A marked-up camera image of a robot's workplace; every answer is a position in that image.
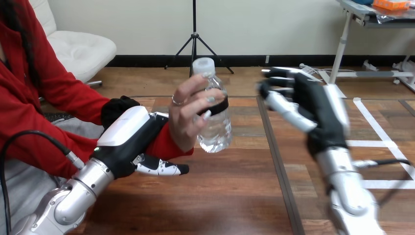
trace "wooden floor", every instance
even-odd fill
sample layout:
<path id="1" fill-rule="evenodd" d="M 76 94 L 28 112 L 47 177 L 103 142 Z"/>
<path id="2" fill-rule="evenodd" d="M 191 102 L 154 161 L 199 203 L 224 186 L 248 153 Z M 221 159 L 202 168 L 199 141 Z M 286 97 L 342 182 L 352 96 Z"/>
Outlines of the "wooden floor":
<path id="1" fill-rule="evenodd" d="M 261 68 L 232 68 L 234 75 L 219 69 L 230 98 L 233 141 L 218 153 L 205 153 L 199 146 L 193 156 L 175 159 L 189 164 L 190 173 L 179 177 L 148 177 L 135 174 L 119 179 L 101 195 L 88 218 L 72 234 L 112 235 L 291 235 L 290 208 L 279 183 L 272 153 L 280 153 L 288 176 L 300 223 L 307 235 L 332 235 L 328 199 L 320 171 L 304 146 L 300 133 L 281 116 L 266 112 L 277 141 L 269 145 L 254 86 L 262 79 Z M 107 97 L 136 98 L 149 111 L 166 112 L 169 97 L 187 78 L 186 68 L 105 68 L 94 80 L 103 80 L 97 91 Z M 402 154 L 415 162 L 415 117 L 404 105 L 415 108 L 415 95 L 393 79 L 339 80 L 350 99 L 345 100 L 351 122 L 349 140 L 381 141 L 353 103 L 362 103 Z M 44 110 L 51 111 L 45 104 Z M 394 158 L 388 148 L 352 147 L 354 159 Z M 362 170 L 365 180 L 398 180 L 400 165 Z M 380 198 L 386 190 L 371 189 Z M 401 190 L 379 213 L 389 235 L 414 234 L 415 189 Z"/>

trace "fingernail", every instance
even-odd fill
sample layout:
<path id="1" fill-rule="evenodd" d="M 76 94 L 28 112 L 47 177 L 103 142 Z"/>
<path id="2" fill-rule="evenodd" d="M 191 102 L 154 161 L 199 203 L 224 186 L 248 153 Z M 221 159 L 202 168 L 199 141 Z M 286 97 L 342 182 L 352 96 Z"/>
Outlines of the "fingernail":
<path id="1" fill-rule="evenodd" d="M 210 117 L 210 115 L 212 115 L 212 112 L 210 110 L 207 110 L 205 115 L 203 115 L 203 120 L 206 121 Z"/>
<path id="2" fill-rule="evenodd" d="M 206 98 L 206 100 L 207 100 L 209 103 L 212 103 L 212 102 L 215 102 L 215 97 L 210 96 L 210 97 Z"/>

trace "white cushion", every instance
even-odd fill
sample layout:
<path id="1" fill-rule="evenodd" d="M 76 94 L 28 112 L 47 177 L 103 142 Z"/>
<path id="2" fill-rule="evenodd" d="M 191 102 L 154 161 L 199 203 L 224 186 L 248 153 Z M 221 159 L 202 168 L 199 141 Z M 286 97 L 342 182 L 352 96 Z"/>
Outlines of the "white cushion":
<path id="1" fill-rule="evenodd" d="M 47 0 L 29 0 L 33 9 L 35 10 L 36 17 L 40 24 L 42 24 L 45 34 L 49 36 L 56 31 L 56 22 L 53 17 L 52 10 L 50 9 L 49 2 Z"/>
<path id="2" fill-rule="evenodd" d="M 116 54 L 114 42 L 89 33 L 56 31 L 47 39 L 66 70 L 82 82 L 95 76 Z"/>

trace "ring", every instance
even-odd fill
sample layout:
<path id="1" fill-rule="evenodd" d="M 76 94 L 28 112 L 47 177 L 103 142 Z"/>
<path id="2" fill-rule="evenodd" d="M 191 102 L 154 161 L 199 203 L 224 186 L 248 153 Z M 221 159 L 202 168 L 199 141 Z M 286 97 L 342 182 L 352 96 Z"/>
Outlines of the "ring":
<path id="1" fill-rule="evenodd" d="M 182 106 L 183 104 L 184 104 L 184 102 L 176 102 L 175 100 L 174 100 L 174 95 L 172 95 L 172 97 L 171 97 L 171 101 L 173 102 L 173 104 L 174 105 L 176 105 L 176 106 Z"/>

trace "person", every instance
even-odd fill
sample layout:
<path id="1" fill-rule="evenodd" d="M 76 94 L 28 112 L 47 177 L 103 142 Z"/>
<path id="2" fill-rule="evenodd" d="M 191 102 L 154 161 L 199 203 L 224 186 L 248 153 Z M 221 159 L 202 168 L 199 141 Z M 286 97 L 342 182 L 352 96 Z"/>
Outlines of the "person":
<path id="1" fill-rule="evenodd" d="M 39 130 L 86 162 L 104 130 L 103 107 L 123 99 L 103 97 L 65 70 L 28 0 L 0 0 L 0 61 L 0 148 L 20 131 Z M 195 75 L 177 88 L 168 124 L 148 146 L 147 154 L 169 160 L 193 153 L 196 136 L 207 124 L 204 115 L 196 114 L 225 98 L 217 89 L 200 92 L 207 84 L 207 79 Z M 50 123 L 39 97 L 76 118 Z M 25 135 L 16 139 L 5 163 L 12 226 L 33 213 L 41 198 L 59 186 L 56 177 L 68 179 L 75 172 L 70 161 L 44 138 Z M 3 195 L 0 208 L 3 233 Z"/>

